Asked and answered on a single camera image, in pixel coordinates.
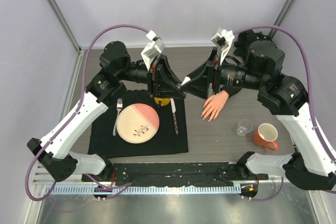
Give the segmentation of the black cloth placemat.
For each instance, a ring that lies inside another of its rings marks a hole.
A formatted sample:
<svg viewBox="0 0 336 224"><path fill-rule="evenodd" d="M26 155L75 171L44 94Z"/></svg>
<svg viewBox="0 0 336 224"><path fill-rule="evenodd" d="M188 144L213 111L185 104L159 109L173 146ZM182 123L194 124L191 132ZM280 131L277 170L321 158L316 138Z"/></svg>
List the black cloth placemat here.
<svg viewBox="0 0 336 224"><path fill-rule="evenodd" d="M184 100L176 99L175 111L158 107L145 90L128 90L123 109L111 106L91 128L89 154L107 158L171 155L188 152Z"/></svg>

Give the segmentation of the white nail polish cap brush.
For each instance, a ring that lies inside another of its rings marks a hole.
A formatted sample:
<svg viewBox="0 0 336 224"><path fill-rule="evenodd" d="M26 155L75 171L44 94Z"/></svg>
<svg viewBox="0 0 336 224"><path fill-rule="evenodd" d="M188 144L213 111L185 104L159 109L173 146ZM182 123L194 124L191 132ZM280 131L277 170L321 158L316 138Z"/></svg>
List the white nail polish cap brush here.
<svg viewBox="0 0 336 224"><path fill-rule="evenodd" d="M188 76L186 76L186 77L184 78L184 80L182 81L181 85L182 85L182 86L185 85L185 84L188 83L190 80L191 80L191 78L188 77Z"/></svg>

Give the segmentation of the black sleeve forearm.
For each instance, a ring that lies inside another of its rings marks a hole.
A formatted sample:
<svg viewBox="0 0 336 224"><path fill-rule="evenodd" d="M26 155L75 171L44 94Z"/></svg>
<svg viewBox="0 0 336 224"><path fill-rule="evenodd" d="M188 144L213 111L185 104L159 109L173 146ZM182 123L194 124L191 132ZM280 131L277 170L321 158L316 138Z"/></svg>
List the black sleeve forearm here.
<svg viewBox="0 0 336 224"><path fill-rule="evenodd" d="M225 91L231 97L242 90L242 87L221 86L221 91Z"/></svg>

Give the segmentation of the clear plastic cup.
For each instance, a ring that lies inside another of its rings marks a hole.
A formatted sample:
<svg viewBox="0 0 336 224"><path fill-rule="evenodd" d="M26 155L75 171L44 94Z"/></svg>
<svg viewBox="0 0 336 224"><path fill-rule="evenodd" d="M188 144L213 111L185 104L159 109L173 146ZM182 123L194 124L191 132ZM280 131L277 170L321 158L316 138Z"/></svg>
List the clear plastic cup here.
<svg viewBox="0 0 336 224"><path fill-rule="evenodd" d="M238 122L236 133L238 136L245 136L253 130L253 124L247 119Z"/></svg>

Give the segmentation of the orange ceramic mug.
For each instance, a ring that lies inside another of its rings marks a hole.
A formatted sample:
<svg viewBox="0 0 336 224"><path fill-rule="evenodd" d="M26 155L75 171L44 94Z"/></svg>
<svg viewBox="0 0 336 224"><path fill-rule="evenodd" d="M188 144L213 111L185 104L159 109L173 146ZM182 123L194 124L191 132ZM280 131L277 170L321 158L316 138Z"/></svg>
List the orange ceramic mug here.
<svg viewBox="0 0 336 224"><path fill-rule="evenodd" d="M271 151L276 151L278 149L276 143L277 138L277 129L272 124L263 123L254 132L253 142L258 146L265 147Z"/></svg>

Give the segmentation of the silver fork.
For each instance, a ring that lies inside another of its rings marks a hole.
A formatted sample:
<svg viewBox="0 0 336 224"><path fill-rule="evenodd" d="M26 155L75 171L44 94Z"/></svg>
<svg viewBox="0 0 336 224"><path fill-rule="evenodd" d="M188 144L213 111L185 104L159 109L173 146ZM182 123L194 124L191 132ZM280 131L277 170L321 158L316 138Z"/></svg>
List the silver fork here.
<svg viewBox="0 0 336 224"><path fill-rule="evenodd" d="M118 120L119 114L122 111L122 109L123 109L123 99L118 98L117 99L117 115L116 115L116 119L115 119L115 123L113 127L113 136L116 136L117 134L117 120Z"/></svg>

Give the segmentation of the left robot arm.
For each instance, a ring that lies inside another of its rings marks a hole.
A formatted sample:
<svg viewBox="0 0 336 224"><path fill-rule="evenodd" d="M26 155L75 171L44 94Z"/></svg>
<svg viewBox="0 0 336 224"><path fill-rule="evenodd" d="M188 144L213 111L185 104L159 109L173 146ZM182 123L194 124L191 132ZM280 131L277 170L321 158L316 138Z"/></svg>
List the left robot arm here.
<svg viewBox="0 0 336 224"><path fill-rule="evenodd" d="M188 152L184 100L172 87L177 77L165 56L153 71L158 78L153 86L169 96L162 100L125 87L124 81L148 83L151 74L143 61L131 61L124 43L108 43L100 67L69 114L43 138L28 141L28 148L56 182L77 174L105 182L115 157Z"/></svg>

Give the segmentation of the yellow enamel mug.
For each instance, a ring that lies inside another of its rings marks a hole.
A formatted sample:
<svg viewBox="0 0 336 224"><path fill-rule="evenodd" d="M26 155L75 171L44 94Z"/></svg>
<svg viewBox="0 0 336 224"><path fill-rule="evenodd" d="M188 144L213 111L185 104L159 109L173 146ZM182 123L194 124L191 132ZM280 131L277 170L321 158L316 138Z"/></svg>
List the yellow enamel mug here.
<svg viewBox="0 0 336 224"><path fill-rule="evenodd" d="M154 97L154 102L157 104L158 108L162 108L162 107L170 104L171 99L170 98L156 98L156 97Z"/></svg>

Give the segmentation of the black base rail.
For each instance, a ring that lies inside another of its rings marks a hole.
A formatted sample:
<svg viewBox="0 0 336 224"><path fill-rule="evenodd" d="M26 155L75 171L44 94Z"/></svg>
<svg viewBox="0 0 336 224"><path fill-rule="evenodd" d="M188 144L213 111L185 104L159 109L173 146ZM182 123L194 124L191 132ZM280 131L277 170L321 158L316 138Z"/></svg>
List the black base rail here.
<svg viewBox="0 0 336 224"><path fill-rule="evenodd" d="M214 187L234 181L268 180L267 174L253 175L235 163L114 163L108 182L134 187Z"/></svg>

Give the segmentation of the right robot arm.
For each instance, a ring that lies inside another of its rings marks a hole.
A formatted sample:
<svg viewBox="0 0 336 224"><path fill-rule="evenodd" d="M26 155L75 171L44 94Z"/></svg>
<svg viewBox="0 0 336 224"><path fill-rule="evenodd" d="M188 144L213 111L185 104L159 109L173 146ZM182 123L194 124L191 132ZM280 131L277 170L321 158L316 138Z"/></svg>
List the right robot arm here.
<svg viewBox="0 0 336 224"><path fill-rule="evenodd" d="M303 190L335 189L335 162L328 156L329 144L321 144L322 132L309 111L308 93L300 80L283 74L285 53L269 40L252 42L244 65L209 63L185 77L180 89L202 99L220 86L257 90L257 100L284 125L295 152L289 155L245 153L237 162L242 179L268 174L288 179Z"/></svg>

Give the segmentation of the mannequin hand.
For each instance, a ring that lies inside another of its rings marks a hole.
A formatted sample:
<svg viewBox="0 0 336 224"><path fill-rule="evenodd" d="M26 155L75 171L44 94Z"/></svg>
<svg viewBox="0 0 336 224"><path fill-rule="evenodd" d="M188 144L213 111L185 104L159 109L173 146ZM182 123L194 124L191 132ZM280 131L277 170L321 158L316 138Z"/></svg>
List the mannequin hand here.
<svg viewBox="0 0 336 224"><path fill-rule="evenodd" d="M202 120L208 119L209 122L215 120L225 106L228 98L229 94L225 90L210 96L203 105Z"/></svg>

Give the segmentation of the pink and cream plate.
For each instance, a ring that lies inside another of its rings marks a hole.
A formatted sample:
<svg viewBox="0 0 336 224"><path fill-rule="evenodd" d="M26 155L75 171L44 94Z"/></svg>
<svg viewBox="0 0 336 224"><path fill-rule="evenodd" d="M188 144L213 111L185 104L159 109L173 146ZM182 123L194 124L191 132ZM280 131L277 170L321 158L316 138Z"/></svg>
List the pink and cream plate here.
<svg viewBox="0 0 336 224"><path fill-rule="evenodd" d="M117 120L117 134L131 144L145 143L156 135L159 115L147 104L135 103L123 109Z"/></svg>

